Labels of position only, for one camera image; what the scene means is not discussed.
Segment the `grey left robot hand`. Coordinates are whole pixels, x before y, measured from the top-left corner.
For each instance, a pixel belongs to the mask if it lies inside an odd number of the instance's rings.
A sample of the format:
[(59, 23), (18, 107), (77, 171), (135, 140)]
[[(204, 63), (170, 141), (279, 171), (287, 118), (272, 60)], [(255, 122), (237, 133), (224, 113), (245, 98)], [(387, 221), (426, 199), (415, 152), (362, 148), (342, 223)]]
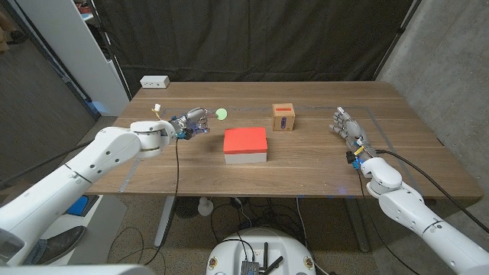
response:
[(174, 127), (177, 139), (190, 140), (197, 134), (210, 132), (209, 118), (216, 118), (216, 114), (205, 108), (194, 108), (181, 116), (172, 116), (169, 123)]

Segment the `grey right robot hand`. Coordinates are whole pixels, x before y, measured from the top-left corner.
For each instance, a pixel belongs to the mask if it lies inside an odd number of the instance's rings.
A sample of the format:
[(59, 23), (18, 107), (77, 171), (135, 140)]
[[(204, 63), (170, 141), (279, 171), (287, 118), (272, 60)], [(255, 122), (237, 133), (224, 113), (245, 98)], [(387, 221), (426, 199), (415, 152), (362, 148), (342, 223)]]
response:
[(345, 140), (346, 146), (361, 161), (377, 156), (370, 145), (366, 131), (341, 106), (333, 115), (333, 123), (329, 126), (336, 134)]

